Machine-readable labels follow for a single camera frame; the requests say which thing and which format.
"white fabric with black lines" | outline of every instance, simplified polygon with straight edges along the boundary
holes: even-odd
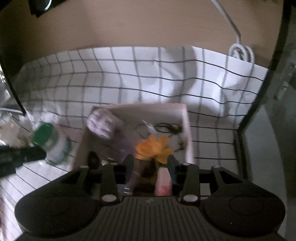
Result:
[[[233,132],[266,72],[261,66],[197,47],[90,48],[27,63],[13,80],[22,104],[34,126],[40,121],[60,124],[73,150],[69,160],[56,167],[42,161],[28,163],[16,175],[0,180],[2,199],[13,211],[23,195],[70,171],[85,120],[91,107],[99,104],[185,103],[199,167],[221,165],[237,173]],[[32,132],[31,121],[17,122]],[[19,235],[8,224],[15,224],[11,214],[2,222],[1,240]]]

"brown object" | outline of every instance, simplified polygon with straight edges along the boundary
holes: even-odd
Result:
[[[283,0],[220,0],[256,63],[272,58]],[[10,74],[28,61],[97,46],[192,45],[227,54],[236,36],[210,0],[68,0],[41,17],[28,0],[0,12],[0,50]]]

